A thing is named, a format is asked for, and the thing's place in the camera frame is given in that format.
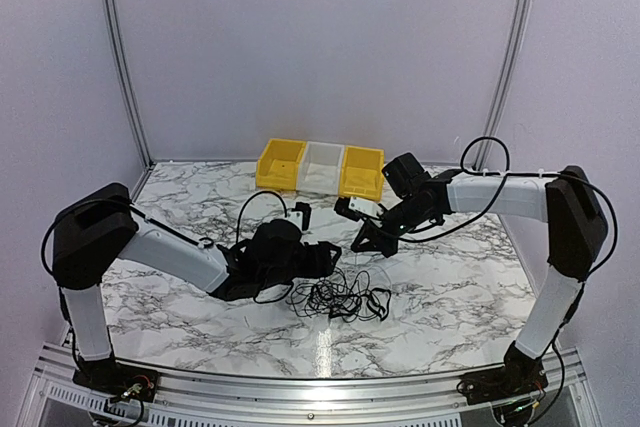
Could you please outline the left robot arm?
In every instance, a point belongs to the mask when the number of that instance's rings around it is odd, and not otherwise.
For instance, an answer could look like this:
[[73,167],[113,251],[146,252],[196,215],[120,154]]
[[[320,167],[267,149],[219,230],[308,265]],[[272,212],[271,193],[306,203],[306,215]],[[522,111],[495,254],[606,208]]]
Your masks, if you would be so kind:
[[311,208],[260,224],[249,239],[224,247],[195,240],[140,211],[129,190],[111,183],[59,212],[40,247],[44,270],[54,279],[61,311],[72,329],[74,382],[108,393],[135,384],[149,391],[155,373],[116,359],[106,324],[101,283],[117,260],[142,264],[185,281],[210,297],[255,300],[276,286],[291,289],[297,279],[330,276],[341,256],[338,246],[302,239]]

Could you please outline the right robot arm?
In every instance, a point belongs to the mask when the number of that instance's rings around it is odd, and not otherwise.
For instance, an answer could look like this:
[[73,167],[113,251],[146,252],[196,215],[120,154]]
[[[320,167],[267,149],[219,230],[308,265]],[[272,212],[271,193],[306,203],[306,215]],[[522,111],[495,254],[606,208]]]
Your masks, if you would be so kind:
[[582,168],[558,172],[472,171],[465,166],[430,175],[411,153],[388,163],[383,177],[398,197],[390,209],[353,195],[336,202],[340,215],[362,222],[354,252],[391,257],[400,243],[420,244],[420,232],[443,224],[446,216],[491,213],[543,222],[548,232],[548,272],[537,300],[503,365],[463,376],[470,391],[487,386],[515,395],[534,382],[541,360],[570,322],[589,278],[608,261],[600,253],[618,237],[611,201],[591,184]]

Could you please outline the right yellow bin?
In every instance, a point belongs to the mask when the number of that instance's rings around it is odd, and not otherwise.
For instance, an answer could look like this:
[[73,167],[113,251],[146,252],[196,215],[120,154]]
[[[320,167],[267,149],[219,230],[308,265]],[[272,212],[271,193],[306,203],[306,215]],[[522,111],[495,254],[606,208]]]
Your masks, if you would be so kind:
[[341,166],[339,195],[380,201],[384,177],[384,151],[347,145]]

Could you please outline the yellow bin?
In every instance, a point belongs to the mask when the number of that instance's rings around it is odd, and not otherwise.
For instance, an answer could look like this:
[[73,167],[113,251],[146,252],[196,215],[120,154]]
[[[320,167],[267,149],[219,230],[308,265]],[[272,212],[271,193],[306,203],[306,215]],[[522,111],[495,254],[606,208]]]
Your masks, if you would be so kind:
[[306,141],[272,138],[256,165],[256,187],[295,191]]
[[347,145],[341,166],[339,195],[380,201],[384,177],[384,151]]

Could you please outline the left yellow bin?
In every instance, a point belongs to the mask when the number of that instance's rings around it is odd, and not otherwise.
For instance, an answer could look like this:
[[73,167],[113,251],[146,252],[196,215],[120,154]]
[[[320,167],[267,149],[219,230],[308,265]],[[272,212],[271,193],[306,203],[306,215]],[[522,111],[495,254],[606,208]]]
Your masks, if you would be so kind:
[[306,141],[272,138],[256,165],[256,187],[295,191]]

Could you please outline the white translucent bin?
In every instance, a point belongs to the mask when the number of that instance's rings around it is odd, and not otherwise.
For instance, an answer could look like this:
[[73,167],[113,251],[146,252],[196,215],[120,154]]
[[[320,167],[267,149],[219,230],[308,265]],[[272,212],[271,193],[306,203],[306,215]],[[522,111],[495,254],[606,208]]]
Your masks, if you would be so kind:
[[297,190],[337,195],[345,146],[308,141],[299,165]]

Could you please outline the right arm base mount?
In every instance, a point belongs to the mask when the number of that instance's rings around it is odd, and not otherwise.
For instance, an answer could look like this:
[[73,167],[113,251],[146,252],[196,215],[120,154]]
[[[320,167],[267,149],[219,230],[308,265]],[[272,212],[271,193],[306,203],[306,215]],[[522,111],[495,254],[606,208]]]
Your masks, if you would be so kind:
[[548,386],[546,372],[535,370],[529,376],[510,375],[506,367],[495,367],[463,374],[456,386],[468,405],[494,402],[542,392]]

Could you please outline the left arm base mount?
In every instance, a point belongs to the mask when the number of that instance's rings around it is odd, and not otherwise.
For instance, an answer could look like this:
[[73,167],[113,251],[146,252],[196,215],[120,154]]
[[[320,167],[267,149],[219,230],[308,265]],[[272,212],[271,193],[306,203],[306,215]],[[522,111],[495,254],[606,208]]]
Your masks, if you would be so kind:
[[109,371],[102,377],[97,372],[85,374],[76,369],[73,374],[73,383],[109,394],[117,401],[152,402],[156,395],[159,378],[160,375],[155,370],[119,364],[115,372]]

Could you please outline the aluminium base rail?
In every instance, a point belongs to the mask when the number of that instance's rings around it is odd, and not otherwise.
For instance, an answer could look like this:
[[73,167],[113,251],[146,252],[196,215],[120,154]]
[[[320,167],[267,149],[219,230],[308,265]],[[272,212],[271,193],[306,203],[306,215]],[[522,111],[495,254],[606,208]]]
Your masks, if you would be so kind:
[[550,354],[547,382],[501,400],[470,371],[364,379],[277,379],[192,372],[145,362],[144,401],[73,381],[68,348],[45,345],[20,426],[598,426],[579,356]]

